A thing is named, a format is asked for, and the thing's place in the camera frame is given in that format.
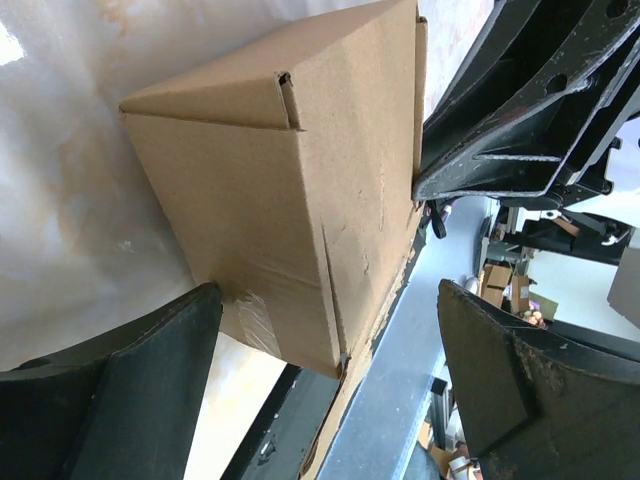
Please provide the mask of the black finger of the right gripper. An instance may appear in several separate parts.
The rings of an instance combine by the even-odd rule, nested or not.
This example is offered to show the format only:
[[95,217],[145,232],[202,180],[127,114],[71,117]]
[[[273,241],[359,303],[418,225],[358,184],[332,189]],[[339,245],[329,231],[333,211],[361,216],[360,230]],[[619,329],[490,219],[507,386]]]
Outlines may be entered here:
[[546,196],[638,110],[637,2],[499,1],[424,124],[412,196]]

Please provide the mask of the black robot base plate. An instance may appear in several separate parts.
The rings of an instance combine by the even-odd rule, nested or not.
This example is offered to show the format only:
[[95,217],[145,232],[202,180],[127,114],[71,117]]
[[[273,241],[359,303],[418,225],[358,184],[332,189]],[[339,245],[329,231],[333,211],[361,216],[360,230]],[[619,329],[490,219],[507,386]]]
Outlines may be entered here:
[[222,477],[297,479],[338,389],[337,379],[286,365]]

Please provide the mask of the brown cardboard paper box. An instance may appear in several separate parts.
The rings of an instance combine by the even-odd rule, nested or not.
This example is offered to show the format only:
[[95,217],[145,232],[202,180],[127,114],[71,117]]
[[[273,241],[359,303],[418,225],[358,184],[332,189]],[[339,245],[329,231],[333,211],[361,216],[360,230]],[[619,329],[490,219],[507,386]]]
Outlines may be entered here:
[[222,331],[331,378],[408,261],[426,23],[413,1],[291,22],[120,102]]

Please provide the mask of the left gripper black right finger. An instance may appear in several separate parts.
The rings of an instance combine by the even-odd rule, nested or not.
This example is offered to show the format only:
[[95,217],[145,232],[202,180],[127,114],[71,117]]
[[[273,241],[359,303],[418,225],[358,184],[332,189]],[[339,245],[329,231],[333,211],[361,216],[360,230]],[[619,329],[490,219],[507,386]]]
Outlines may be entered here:
[[466,442],[485,478],[638,478],[637,349],[541,329],[450,280],[437,308]]

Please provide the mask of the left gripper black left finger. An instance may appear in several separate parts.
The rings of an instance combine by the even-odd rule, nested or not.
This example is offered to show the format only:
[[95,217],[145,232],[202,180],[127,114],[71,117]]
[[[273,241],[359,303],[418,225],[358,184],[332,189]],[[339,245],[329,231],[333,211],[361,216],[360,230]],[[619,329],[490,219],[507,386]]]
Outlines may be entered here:
[[222,311],[205,283],[2,372],[2,478],[183,478]]

